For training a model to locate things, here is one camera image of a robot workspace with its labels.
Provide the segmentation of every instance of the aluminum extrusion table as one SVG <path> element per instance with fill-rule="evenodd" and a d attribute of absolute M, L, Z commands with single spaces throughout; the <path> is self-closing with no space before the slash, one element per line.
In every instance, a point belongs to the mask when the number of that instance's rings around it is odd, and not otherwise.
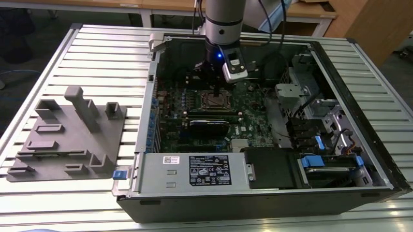
<path fill-rule="evenodd" d="M 51 229 L 57 231 L 413 231 L 413 194 L 385 203 L 371 203 L 337 216 L 290 217 L 212 221 L 206 223 L 136 224 L 115 201 L 111 189 L 128 188 L 128 181 L 111 179 L 9 183 L 8 167 L 36 121 L 39 99 L 69 104 L 67 85 L 83 86 L 95 104 L 119 102 L 128 107 L 118 165 L 130 165 L 146 78 L 148 39 L 154 31 L 190 33 L 188 30 L 143 29 L 76 25 L 47 65 L 17 115 L 0 140 L 0 231 Z M 248 37 L 266 35 L 244 34 Z M 413 112 L 371 64 L 357 44 L 346 39 L 286 36 L 315 40 L 342 76 L 347 88 L 378 133 L 409 182 L 413 182 Z"/>

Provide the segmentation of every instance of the white label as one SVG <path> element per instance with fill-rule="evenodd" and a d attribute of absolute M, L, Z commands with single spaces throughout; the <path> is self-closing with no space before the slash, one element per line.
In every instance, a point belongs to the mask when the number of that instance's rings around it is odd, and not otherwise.
<path fill-rule="evenodd" d="M 179 164 L 179 156 L 163 156 L 163 164 Z"/>
<path fill-rule="evenodd" d="M 230 63 L 231 63 L 231 65 L 234 65 L 234 66 L 240 64 L 240 62 L 239 62 L 238 59 L 230 60 Z"/>
<path fill-rule="evenodd" d="M 126 6 L 126 7 L 138 7 L 136 4 L 120 4 L 120 6 Z"/>
<path fill-rule="evenodd" d="M 335 15 L 321 15 L 321 18 L 335 18 Z"/>

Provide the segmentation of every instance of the motherboard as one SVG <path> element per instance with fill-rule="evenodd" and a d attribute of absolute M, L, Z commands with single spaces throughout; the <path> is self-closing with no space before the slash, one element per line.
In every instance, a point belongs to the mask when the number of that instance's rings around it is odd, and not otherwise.
<path fill-rule="evenodd" d="M 239 152 L 273 147 L 263 106 L 269 89 L 248 81 L 215 92 L 159 81 L 162 152 Z"/>

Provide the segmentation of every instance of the regulatory label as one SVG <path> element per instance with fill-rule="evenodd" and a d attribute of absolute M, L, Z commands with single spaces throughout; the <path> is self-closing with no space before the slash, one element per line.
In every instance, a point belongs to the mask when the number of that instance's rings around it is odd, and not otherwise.
<path fill-rule="evenodd" d="M 192 186 L 231 185 L 227 156 L 190 156 L 188 183 Z"/>

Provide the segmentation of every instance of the green circuit board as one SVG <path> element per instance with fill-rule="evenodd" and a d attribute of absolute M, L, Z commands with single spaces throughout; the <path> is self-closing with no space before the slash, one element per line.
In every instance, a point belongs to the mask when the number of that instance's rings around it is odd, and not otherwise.
<path fill-rule="evenodd" d="M 248 146 L 273 146 L 270 125 L 266 119 L 263 97 L 267 89 L 254 83 L 239 82 L 232 90 L 222 90 L 220 102 L 206 99 L 211 90 L 194 90 L 178 86 L 160 85 L 160 134 L 162 152 L 231 152 L 230 141 L 247 139 Z M 203 116 L 202 112 L 215 112 Z M 196 120 L 227 121 L 224 138 L 194 139 L 183 132 L 188 112 L 199 112 Z"/>

